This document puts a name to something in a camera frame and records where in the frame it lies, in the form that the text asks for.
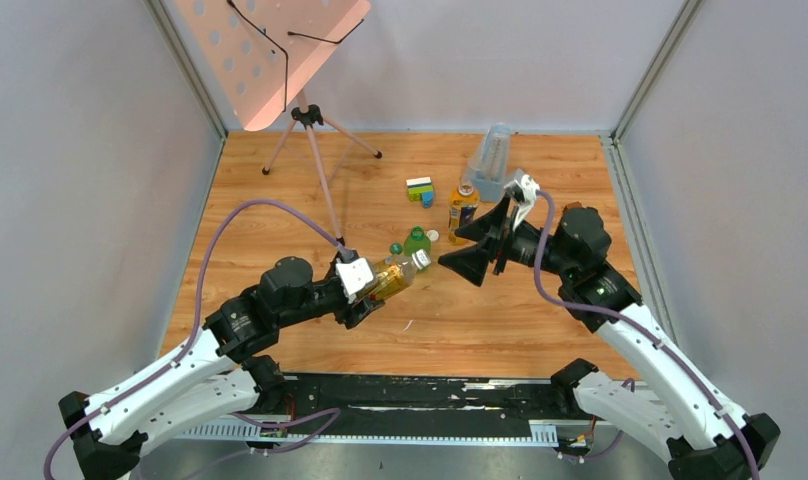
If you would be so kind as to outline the yellow blue milk tea bottle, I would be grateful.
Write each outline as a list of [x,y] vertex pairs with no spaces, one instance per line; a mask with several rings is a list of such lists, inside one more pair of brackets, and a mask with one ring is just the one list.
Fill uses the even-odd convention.
[[479,193],[471,182],[462,182],[452,191],[449,198],[448,239],[453,245],[461,245],[466,242],[464,238],[456,234],[456,230],[473,221],[479,200]]

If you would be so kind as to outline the red yellow tea bottle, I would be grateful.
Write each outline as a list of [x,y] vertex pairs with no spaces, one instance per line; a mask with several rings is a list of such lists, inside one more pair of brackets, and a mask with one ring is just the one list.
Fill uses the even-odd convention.
[[411,255],[390,255],[384,260],[372,264],[376,274],[376,283],[366,289],[363,297],[372,301],[386,301],[409,288],[415,277],[423,270],[418,270]]

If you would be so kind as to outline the white tea bottle cap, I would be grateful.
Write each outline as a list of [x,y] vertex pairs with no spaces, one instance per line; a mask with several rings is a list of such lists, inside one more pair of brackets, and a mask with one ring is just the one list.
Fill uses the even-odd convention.
[[418,270],[424,270],[432,264],[429,253],[424,249],[419,249],[412,254]]

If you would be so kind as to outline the green plastic bottle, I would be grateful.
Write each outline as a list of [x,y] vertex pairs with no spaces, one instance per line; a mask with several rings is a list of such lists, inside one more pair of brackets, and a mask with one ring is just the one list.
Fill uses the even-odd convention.
[[426,231],[420,226],[415,226],[410,230],[403,243],[403,251],[405,255],[411,255],[423,250],[427,255],[430,255],[431,246],[432,242]]

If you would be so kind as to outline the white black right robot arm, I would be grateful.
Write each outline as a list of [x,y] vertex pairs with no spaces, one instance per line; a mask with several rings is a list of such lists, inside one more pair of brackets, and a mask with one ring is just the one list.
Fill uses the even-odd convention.
[[647,400],[576,359],[551,378],[564,417],[601,418],[655,453],[675,479],[755,479],[780,436],[767,414],[749,414],[714,386],[658,324],[639,292],[607,259],[597,210],[575,205],[536,228],[509,199],[460,230],[466,248],[439,262],[474,285],[514,262],[560,279],[554,305],[615,349],[654,394]]

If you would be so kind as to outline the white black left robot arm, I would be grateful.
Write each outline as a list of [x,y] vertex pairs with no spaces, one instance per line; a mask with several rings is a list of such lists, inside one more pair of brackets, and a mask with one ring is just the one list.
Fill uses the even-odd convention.
[[224,302],[174,350],[120,384],[59,402],[82,474],[119,479],[172,436],[221,415],[278,411],[285,378],[265,349],[281,329],[331,314],[347,328],[379,308],[371,262],[349,252],[321,280],[309,262],[280,259],[258,284]]

